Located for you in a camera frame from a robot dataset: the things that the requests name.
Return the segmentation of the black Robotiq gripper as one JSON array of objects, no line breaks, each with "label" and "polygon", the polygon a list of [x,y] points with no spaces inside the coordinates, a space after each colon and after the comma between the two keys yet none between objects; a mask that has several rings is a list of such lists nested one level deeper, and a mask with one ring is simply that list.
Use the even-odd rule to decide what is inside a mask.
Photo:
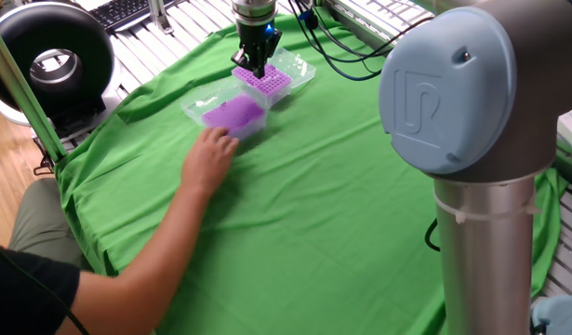
[{"label": "black Robotiq gripper", "polygon": [[265,76],[265,66],[273,55],[282,32],[275,27],[272,20],[261,25],[248,25],[237,22],[240,37],[240,49],[231,56],[231,61],[238,67],[251,69],[258,79]]}]

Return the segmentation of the bare human hand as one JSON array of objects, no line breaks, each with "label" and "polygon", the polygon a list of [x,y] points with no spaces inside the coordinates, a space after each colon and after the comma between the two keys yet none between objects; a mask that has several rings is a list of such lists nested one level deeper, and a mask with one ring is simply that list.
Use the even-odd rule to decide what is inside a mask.
[{"label": "bare human hand", "polygon": [[238,146],[226,127],[205,128],[185,157],[180,189],[209,198],[223,183]]}]

